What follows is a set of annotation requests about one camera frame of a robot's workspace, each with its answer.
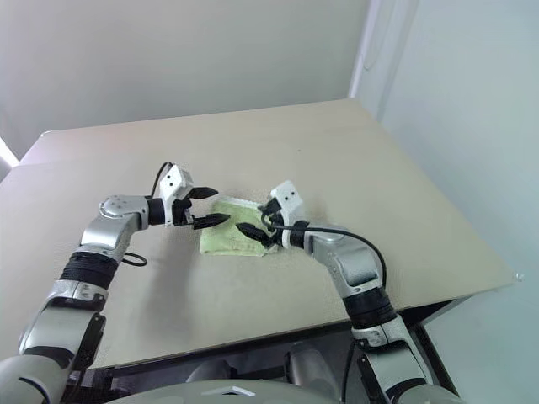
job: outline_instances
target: towel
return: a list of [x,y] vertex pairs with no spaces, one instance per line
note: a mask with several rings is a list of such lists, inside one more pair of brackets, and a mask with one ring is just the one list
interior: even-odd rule
[[215,227],[202,230],[200,235],[200,253],[210,255],[243,255],[247,257],[262,257],[275,252],[272,247],[266,249],[260,242],[245,237],[237,228],[236,223],[243,221],[264,228],[260,222],[259,204],[250,200],[223,197],[217,200],[211,213],[225,213],[230,219]]

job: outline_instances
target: floor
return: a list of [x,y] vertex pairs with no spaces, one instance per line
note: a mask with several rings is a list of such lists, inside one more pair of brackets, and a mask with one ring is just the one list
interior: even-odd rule
[[[304,342],[310,343],[320,351],[333,371],[337,382],[341,385],[346,355],[350,346],[350,332],[335,332],[322,337],[310,338]],[[237,369],[239,374],[245,374],[254,372],[255,370],[283,365],[285,354],[290,348],[291,343],[285,343],[270,348],[216,356],[213,359],[225,359],[232,367]],[[360,375],[355,360],[356,358],[350,367],[347,388],[347,402],[350,404],[368,402],[360,382]],[[183,383],[201,362],[203,361],[191,361],[166,369],[122,377],[115,380],[113,387],[126,389],[134,394],[166,385]]]

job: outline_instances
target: table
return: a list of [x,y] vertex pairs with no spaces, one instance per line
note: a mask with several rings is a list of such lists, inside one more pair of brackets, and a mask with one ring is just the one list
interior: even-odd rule
[[[46,132],[0,184],[0,359],[110,194],[148,194],[160,163],[199,186],[265,201],[291,179],[308,217],[347,226],[387,260],[397,309],[490,290],[512,271],[355,101]],[[200,201],[194,213],[209,210]],[[122,264],[93,366],[137,363],[347,318],[326,269],[302,251],[201,256],[199,233],[150,228]]]

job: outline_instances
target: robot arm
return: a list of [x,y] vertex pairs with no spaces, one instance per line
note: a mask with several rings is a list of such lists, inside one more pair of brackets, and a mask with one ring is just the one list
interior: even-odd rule
[[98,216],[23,333],[19,356],[0,362],[0,402],[59,402],[69,374],[92,364],[105,325],[100,312],[133,233],[161,224],[200,229],[228,219],[192,216],[190,199],[217,191],[195,188],[189,173],[170,166],[159,198],[113,195],[99,205]]
[[342,227],[305,221],[302,199],[290,181],[273,189],[271,197],[260,207],[271,236],[248,223],[237,228],[267,247],[273,243],[299,247],[328,269],[352,322],[352,335],[361,351],[361,379],[369,397],[396,403],[413,388],[432,385],[429,368],[386,294],[385,263],[376,247]]

